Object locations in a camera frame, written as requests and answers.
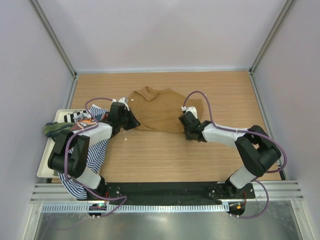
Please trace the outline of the tan brown tank top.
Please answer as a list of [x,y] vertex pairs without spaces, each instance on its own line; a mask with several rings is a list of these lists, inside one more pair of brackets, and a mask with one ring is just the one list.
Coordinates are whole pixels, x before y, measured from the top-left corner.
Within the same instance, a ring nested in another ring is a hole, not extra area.
[[130,94],[128,106],[140,122],[138,130],[180,134],[184,132],[179,117],[185,100],[184,95],[170,88],[157,90],[145,86]]

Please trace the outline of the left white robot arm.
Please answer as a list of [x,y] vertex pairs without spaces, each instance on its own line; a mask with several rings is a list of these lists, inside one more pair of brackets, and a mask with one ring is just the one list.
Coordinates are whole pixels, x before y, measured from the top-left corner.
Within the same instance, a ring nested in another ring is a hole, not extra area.
[[114,101],[110,110],[92,105],[78,115],[75,123],[68,122],[52,138],[53,149],[47,166],[57,175],[73,197],[101,200],[106,194],[105,179],[99,171],[105,161],[109,140],[121,129],[140,126],[125,102]]

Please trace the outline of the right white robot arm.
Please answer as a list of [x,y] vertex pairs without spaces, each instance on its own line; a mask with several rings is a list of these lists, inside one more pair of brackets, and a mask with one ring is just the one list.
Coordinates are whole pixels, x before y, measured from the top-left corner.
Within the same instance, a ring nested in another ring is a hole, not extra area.
[[200,122],[191,111],[185,111],[178,118],[187,140],[219,143],[237,149],[243,166],[225,181],[225,192],[237,198],[251,181],[266,174],[282,157],[282,152],[259,125],[250,128],[233,128],[214,125],[206,120]]

